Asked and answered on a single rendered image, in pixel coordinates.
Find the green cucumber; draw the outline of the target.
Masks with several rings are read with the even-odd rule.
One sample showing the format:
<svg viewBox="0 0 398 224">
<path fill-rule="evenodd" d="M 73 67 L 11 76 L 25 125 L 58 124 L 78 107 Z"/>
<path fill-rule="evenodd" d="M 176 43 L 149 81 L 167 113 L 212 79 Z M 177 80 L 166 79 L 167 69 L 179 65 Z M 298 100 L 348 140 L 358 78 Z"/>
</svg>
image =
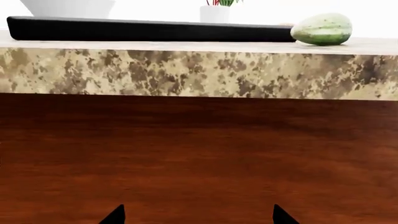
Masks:
<svg viewBox="0 0 398 224">
<path fill-rule="evenodd" d="M 334 46 L 346 42 L 353 33 L 351 20 L 339 13 L 317 14 L 294 25 L 293 39 L 316 46 Z"/>
</svg>

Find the black rectangular tray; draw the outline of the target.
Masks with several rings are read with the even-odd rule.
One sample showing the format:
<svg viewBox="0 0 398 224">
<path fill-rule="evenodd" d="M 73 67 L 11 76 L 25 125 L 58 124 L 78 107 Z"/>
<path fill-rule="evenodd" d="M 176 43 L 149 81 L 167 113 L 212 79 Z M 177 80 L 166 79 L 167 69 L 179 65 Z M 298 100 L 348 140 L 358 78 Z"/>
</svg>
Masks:
<svg viewBox="0 0 398 224">
<path fill-rule="evenodd" d="M 9 16 L 14 40 L 88 42 L 295 42 L 291 26 Z"/>
</svg>

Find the white bowl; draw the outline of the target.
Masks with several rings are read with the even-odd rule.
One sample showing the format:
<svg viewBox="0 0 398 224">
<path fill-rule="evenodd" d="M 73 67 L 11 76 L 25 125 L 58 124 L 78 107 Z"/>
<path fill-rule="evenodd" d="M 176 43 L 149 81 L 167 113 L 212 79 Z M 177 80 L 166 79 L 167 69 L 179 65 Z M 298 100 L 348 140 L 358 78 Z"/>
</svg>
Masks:
<svg viewBox="0 0 398 224">
<path fill-rule="evenodd" d="M 35 17 L 106 19 L 115 0 L 20 0 Z"/>
</svg>

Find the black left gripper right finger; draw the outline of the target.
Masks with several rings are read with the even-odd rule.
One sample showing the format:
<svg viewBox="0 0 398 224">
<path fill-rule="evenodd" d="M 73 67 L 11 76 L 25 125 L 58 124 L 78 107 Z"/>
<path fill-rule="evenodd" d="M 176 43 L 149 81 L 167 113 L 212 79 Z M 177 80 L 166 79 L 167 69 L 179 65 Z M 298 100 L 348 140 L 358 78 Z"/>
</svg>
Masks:
<svg viewBox="0 0 398 224">
<path fill-rule="evenodd" d="M 273 208 L 273 224 L 300 224 L 290 216 L 282 207 L 275 204 Z"/>
</svg>

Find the brown wooden cabinet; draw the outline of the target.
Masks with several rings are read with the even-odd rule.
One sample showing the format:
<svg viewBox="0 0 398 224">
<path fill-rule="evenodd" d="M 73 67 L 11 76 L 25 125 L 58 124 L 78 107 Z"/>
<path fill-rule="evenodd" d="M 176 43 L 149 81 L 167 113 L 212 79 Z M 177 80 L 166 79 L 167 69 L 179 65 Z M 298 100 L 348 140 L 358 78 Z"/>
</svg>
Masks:
<svg viewBox="0 0 398 224">
<path fill-rule="evenodd" d="M 0 94 L 0 224 L 398 224 L 398 102 Z"/>
</svg>

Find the white potted plant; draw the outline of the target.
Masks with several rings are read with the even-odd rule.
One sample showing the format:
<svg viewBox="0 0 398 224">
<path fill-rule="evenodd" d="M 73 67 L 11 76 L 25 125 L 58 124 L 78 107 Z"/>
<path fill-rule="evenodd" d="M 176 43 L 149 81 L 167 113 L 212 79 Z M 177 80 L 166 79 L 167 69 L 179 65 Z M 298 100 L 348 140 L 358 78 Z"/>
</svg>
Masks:
<svg viewBox="0 0 398 224">
<path fill-rule="evenodd" d="M 210 24 L 228 24 L 230 7 L 244 0 L 205 0 L 206 5 L 200 7 L 200 22 Z"/>
</svg>

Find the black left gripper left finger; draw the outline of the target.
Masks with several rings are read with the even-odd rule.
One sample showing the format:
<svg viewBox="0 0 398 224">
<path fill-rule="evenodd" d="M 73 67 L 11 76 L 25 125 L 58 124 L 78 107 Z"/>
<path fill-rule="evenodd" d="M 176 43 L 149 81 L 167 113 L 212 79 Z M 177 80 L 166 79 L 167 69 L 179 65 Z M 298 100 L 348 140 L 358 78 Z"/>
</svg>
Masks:
<svg viewBox="0 0 398 224">
<path fill-rule="evenodd" d="M 98 224 L 125 224 L 124 205 L 121 204 L 103 218 Z"/>
</svg>

